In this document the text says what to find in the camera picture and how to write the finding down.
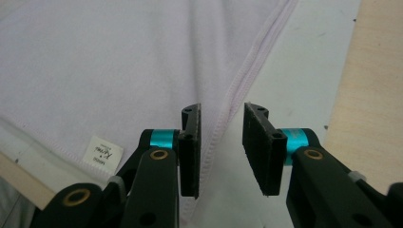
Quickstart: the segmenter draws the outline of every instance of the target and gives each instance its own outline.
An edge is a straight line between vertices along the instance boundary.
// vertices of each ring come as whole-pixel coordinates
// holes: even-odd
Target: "care label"
[[[114,175],[123,154],[120,146],[93,136],[83,161]]]

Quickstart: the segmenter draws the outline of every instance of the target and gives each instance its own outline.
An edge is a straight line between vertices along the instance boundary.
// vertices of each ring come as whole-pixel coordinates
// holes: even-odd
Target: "teal tape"
[[[174,130],[153,130],[151,134],[150,146],[163,148],[173,148]]]
[[[308,138],[306,137],[305,132],[300,128],[282,128],[281,131],[288,138],[287,159],[285,160],[285,165],[292,165],[293,160],[291,159],[291,156],[298,148],[309,145]]]

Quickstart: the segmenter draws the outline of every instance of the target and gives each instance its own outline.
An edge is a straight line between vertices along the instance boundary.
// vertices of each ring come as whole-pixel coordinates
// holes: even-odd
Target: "white label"
[[[114,175],[123,154],[120,146],[93,136],[83,161]]]

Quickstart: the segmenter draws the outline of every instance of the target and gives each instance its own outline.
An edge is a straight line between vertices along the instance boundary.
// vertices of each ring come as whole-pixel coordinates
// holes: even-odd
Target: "white table surface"
[[[359,3],[299,0],[244,101],[268,108],[275,127],[312,128],[323,141]],[[194,217],[183,227],[292,227],[285,206],[291,168],[284,168],[279,197],[261,194],[241,145],[242,117],[243,106],[217,147]],[[0,151],[1,176],[39,207],[76,182],[105,186],[1,119]]]

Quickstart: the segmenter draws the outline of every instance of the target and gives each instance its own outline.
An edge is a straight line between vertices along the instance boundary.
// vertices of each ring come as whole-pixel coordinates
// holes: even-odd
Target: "lavender fabric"
[[[214,148],[296,0],[30,0],[0,17],[0,117],[82,162],[96,135],[121,146],[181,128],[201,103],[201,190]],[[181,216],[195,206],[181,199]]]

